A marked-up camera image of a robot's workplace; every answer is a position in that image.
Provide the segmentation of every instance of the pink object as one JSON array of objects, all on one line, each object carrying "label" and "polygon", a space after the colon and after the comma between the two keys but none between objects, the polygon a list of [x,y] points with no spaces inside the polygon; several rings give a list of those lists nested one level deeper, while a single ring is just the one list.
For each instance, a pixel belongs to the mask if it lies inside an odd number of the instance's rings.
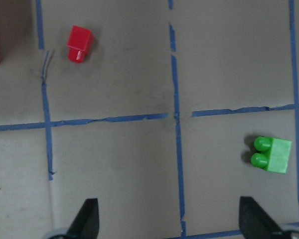
[{"label": "pink object", "polygon": [[77,63],[83,62],[85,55],[90,52],[93,39],[89,29],[73,26],[67,45],[70,48],[68,58]]}]

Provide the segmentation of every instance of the gray floor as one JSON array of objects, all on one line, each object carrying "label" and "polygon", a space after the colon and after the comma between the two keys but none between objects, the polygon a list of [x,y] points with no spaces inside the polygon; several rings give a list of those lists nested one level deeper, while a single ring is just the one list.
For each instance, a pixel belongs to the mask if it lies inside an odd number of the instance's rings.
[{"label": "gray floor", "polygon": [[[242,195],[278,223],[299,221],[294,110],[191,116],[295,103],[288,1],[174,0],[173,9],[167,0],[41,5],[45,50],[38,49],[35,1],[0,1],[0,125],[44,122],[46,51],[51,121],[168,116],[53,127],[53,181],[44,125],[0,131],[0,238],[41,238],[68,227],[91,197],[99,199],[100,239],[180,236],[171,54],[178,63],[187,235],[237,230]],[[82,64],[67,59],[72,25],[97,39]],[[299,0],[296,28],[299,71]],[[251,166],[258,135],[293,141],[286,175]]]}]

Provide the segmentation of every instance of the green lego brick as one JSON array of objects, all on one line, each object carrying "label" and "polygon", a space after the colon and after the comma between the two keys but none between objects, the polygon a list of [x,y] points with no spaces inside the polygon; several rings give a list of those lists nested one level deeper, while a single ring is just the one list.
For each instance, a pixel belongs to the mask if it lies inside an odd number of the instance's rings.
[{"label": "green lego brick", "polygon": [[269,172],[286,173],[291,145],[290,140],[259,136],[254,142],[259,152],[252,156],[251,163]]}]

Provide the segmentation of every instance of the lego stud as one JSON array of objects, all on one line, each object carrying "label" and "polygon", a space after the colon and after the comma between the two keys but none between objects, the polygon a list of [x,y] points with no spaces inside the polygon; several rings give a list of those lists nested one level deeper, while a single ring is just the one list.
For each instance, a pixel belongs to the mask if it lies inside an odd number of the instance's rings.
[{"label": "lego stud", "polygon": [[268,158],[261,153],[255,153],[251,157],[251,163],[257,168],[265,168],[268,164]]},{"label": "lego stud", "polygon": [[266,151],[271,148],[271,145],[271,140],[263,136],[259,136],[254,142],[254,146],[258,151]]},{"label": "lego stud", "polygon": [[70,48],[69,60],[82,63],[89,54],[94,36],[89,29],[73,26],[67,46]]}]

